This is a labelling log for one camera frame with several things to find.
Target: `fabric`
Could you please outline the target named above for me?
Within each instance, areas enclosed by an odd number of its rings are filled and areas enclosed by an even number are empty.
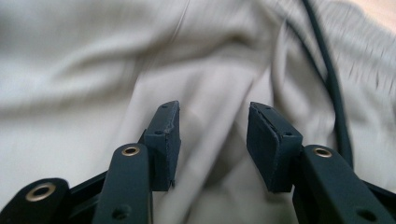
[[[315,1],[360,178],[396,192],[395,35],[355,7]],[[334,147],[332,102],[299,1],[1,1],[0,207],[37,179],[73,187],[137,142],[156,108],[180,101],[176,187],[154,193],[156,223],[297,223],[246,149],[248,105],[273,105]]]

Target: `cloth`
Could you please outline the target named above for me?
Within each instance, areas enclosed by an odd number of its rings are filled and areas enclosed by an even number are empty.
[[[358,176],[396,192],[395,35],[352,5],[314,1],[346,105]],[[180,101],[176,187],[156,223],[297,223],[246,149],[249,102],[304,144],[335,147],[332,102],[285,20],[320,60],[304,8],[280,0],[0,2],[0,207],[37,179],[73,187]]]

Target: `gray fabric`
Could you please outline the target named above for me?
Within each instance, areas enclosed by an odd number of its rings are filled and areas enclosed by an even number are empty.
[[[357,174],[396,190],[395,36],[358,9],[316,1],[339,71]],[[45,177],[73,187],[180,101],[176,187],[156,223],[296,223],[246,146],[250,101],[304,144],[334,147],[332,103],[285,19],[322,61],[298,1],[0,2],[0,207]]]

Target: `metal ring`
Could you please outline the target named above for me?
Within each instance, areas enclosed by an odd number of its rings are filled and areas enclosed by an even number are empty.
[[[26,200],[29,202],[38,202],[49,197],[56,189],[56,186],[50,182],[37,185],[26,194]]]
[[[314,153],[317,156],[323,157],[323,158],[330,158],[332,156],[332,153],[324,148],[320,148],[320,147],[315,147],[314,148]]]
[[[122,151],[124,156],[134,156],[139,153],[140,149],[138,147],[127,147]]]

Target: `wrinkled fabric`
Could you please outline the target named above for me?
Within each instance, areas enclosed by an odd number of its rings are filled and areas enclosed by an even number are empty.
[[[317,1],[339,72],[355,171],[396,192],[395,35]],[[248,105],[274,106],[304,145],[335,147],[332,102],[286,20],[325,69],[299,1],[1,1],[0,207],[37,179],[73,187],[180,101],[176,187],[155,223],[297,223],[246,149]]]

